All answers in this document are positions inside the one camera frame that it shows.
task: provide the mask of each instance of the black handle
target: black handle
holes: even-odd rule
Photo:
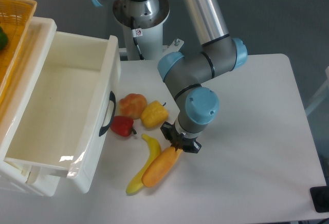
[[[111,119],[109,120],[109,123],[106,126],[102,126],[99,129],[99,135],[98,135],[99,137],[101,137],[102,135],[104,135],[107,132],[107,130],[111,126],[112,121],[113,121],[113,118],[114,118],[114,113],[115,113],[115,108],[116,108],[116,100],[115,100],[115,95],[114,95],[113,91],[111,91],[109,93],[109,102],[110,101],[112,101],[114,103],[114,105],[113,105],[113,111],[112,111],[112,114],[111,114]]]

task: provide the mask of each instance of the toy red pepper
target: toy red pepper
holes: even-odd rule
[[[137,134],[133,129],[134,120],[125,116],[114,116],[110,129],[116,134],[128,137],[132,132]]]

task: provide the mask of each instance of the orange basket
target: orange basket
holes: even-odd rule
[[[8,36],[8,44],[0,50],[0,104],[19,64],[20,48],[35,9],[32,0],[0,0],[0,26]]]

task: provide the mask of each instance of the orange corn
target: orange corn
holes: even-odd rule
[[[166,148],[146,169],[142,182],[146,187],[155,186],[176,163],[182,150],[175,147]]]

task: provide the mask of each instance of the plastic vegetable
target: plastic vegetable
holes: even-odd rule
[[[176,163],[181,149],[175,147],[166,148],[146,169],[142,176],[142,182],[146,187],[155,186]]]
[[[8,43],[8,37],[0,26],[0,50],[4,49]]]
[[[140,120],[146,128],[162,124],[168,118],[168,111],[158,101],[151,102],[142,112]]]
[[[151,162],[155,158],[157,158],[161,153],[161,147],[160,147],[158,140],[156,140],[155,138],[152,138],[146,134],[142,134],[142,139],[144,139],[148,143],[148,146],[150,149],[150,155],[149,155],[147,162],[142,167],[142,169],[129,182],[127,189],[125,190],[125,192],[129,195],[137,193],[144,186],[142,183],[142,176],[143,176],[145,170],[149,167]]]
[[[132,132],[137,134],[133,129],[134,120],[125,116],[114,116],[110,129],[116,134],[128,137]]]
[[[145,96],[131,93],[119,101],[119,111],[121,115],[137,120],[147,105]]]

